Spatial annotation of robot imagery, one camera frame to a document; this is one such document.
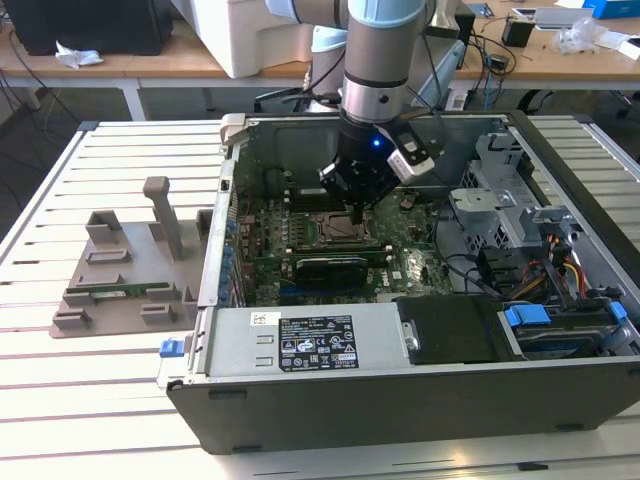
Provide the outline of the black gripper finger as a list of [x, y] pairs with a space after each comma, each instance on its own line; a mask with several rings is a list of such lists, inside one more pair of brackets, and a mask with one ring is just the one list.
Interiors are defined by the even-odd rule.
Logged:
[[351, 223], [359, 225], [360, 205], [352, 185], [340, 173], [339, 162], [333, 161], [320, 169], [319, 180], [322, 188], [348, 210]]
[[361, 183], [359, 193], [360, 218], [367, 219], [369, 213], [398, 185], [398, 178], [366, 179]]

